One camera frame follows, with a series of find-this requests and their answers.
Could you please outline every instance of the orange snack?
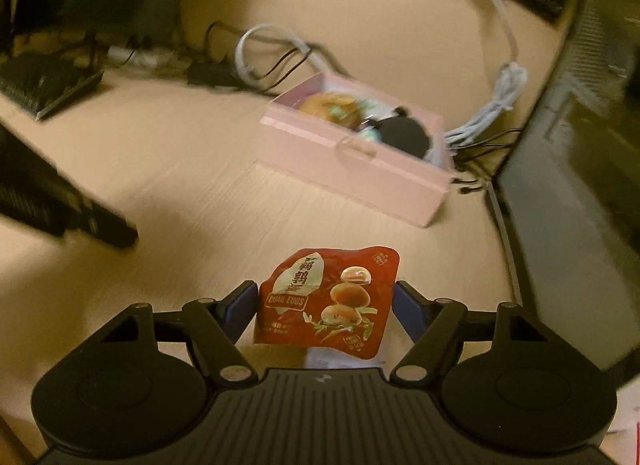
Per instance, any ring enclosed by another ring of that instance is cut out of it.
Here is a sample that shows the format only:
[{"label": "orange snack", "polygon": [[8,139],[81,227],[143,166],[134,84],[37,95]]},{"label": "orange snack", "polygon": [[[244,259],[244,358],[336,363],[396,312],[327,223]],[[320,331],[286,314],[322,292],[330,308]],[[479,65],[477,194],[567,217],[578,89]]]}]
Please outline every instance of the orange snack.
[{"label": "orange snack", "polygon": [[380,348],[400,257],[386,247],[303,249],[260,286],[254,342],[330,347],[361,359]]}]

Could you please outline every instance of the ribbed black surface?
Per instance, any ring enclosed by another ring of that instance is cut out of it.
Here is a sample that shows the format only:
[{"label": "ribbed black surface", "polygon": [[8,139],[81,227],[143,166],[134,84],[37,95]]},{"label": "ribbed black surface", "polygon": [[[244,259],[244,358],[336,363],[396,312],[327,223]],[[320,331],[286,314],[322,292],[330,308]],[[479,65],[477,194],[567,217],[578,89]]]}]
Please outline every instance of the ribbed black surface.
[{"label": "ribbed black surface", "polygon": [[[196,429],[168,447],[110,465],[611,464],[595,448],[525,459],[473,443],[431,397],[377,369],[272,369],[249,389],[222,393]],[[99,463],[52,451],[43,465]]]}]

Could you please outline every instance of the box handle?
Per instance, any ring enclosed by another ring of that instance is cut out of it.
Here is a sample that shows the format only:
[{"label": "box handle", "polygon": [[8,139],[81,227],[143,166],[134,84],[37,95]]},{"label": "box handle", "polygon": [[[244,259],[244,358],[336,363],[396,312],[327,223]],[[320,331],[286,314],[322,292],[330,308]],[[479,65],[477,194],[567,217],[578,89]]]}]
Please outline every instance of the box handle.
[{"label": "box handle", "polygon": [[363,144],[354,140],[353,137],[344,137],[342,140],[338,140],[335,143],[335,148],[345,155],[367,160],[368,162],[376,158],[378,154],[378,151],[369,142]]}]

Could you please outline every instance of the black round object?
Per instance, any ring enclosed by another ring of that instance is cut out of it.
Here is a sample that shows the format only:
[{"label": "black round object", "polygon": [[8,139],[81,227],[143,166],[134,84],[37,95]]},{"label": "black round object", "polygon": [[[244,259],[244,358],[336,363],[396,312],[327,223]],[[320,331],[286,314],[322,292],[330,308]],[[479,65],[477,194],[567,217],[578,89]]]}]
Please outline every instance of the black round object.
[{"label": "black round object", "polygon": [[431,140],[420,123],[403,114],[380,121],[377,129],[384,144],[409,155],[424,158],[431,147]]},{"label": "black round object", "polygon": [[132,343],[72,353],[36,385],[31,410],[50,445],[97,459],[129,457],[184,433],[202,412],[204,379],[187,363]]},{"label": "black round object", "polygon": [[456,425],[491,447],[558,453],[594,443],[616,410],[606,374],[551,343],[510,341],[455,366],[442,403]]}]

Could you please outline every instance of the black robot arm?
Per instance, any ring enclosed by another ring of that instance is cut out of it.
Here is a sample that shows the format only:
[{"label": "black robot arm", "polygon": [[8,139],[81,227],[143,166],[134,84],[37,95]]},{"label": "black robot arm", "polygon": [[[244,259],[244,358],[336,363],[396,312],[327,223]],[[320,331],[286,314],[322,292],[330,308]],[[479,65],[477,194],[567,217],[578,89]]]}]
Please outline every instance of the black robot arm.
[{"label": "black robot arm", "polygon": [[83,230],[118,248],[138,239],[134,226],[103,207],[0,124],[0,214],[62,237]]}]

